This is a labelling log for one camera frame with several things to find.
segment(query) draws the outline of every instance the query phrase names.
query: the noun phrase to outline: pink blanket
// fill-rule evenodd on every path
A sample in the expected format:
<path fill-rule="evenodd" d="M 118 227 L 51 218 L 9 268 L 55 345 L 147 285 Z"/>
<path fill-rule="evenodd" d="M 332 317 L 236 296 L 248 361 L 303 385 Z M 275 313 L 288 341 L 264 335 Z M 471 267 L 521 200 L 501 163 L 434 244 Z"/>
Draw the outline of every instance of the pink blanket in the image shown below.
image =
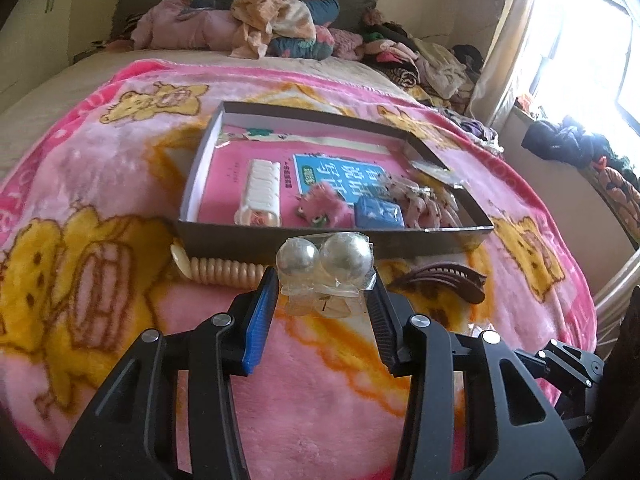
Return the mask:
<path fill-rule="evenodd" d="M 459 257 L 488 275 L 486 301 L 402 290 L 415 309 L 459 332 L 491 323 L 512 348 L 535 351 L 552 337 L 594 348 L 586 282 L 545 206 L 440 115 L 316 76 L 141 60 L 60 119 L 0 187 L 0 400 L 48 466 L 142 330 L 189 330 L 238 293 L 182 282 L 169 254 L 185 174 L 220 100 L 411 131 L 464 176 L 495 224 L 480 248 Z M 378 264 L 386 282 L 408 268 Z M 252 478 L 389 478 L 408 385 L 380 363 L 366 317 L 294 318 L 279 308 L 262 363 L 234 381 Z M 179 397 L 183 408 L 184 385 Z M 188 469 L 184 412 L 177 423 Z"/>

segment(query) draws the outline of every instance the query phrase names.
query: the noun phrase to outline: blue label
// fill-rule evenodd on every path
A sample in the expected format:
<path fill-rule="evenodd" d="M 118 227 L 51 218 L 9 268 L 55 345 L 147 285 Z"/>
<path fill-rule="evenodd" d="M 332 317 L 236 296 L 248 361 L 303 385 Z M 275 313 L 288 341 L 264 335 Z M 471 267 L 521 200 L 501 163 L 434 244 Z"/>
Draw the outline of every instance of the blue label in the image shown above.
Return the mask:
<path fill-rule="evenodd" d="M 378 181 L 378 175 L 385 170 L 375 164 L 313 155 L 294 155 L 293 161 L 300 194 L 321 180 L 327 181 L 351 205 L 361 196 L 379 196 L 386 191 Z"/>

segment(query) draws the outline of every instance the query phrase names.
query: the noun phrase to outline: blue box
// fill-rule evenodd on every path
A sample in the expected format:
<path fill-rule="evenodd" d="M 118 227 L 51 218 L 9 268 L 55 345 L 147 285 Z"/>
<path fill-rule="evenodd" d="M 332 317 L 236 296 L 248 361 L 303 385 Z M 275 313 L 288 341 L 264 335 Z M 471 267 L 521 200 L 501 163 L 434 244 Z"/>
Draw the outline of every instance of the blue box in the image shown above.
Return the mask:
<path fill-rule="evenodd" d="M 361 229 L 402 229 L 404 220 L 400 206 L 370 196 L 361 196 L 356 202 L 356 227 Z"/>

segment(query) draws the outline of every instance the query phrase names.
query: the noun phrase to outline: window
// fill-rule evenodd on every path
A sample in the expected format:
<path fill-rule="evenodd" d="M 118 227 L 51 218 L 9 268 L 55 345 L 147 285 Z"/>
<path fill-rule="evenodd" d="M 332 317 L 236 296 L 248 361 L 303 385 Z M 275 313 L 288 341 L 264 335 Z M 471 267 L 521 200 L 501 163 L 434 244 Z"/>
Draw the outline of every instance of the window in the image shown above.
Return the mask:
<path fill-rule="evenodd" d="M 640 167 L 640 28 L 623 0 L 536 0 L 530 92 L 550 120 L 573 116 Z"/>

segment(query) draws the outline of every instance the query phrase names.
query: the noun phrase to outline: pink plush toy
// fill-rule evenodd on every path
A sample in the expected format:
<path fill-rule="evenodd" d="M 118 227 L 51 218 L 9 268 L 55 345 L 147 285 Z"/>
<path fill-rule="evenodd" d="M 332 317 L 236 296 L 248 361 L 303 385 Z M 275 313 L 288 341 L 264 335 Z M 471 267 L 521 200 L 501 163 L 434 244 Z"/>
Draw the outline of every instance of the pink plush toy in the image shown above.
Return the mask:
<path fill-rule="evenodd" d="M 353 227 L 353 209 L 325 180 L 313 184 L 300 197 L 298 213 L 313 227 Z"/>

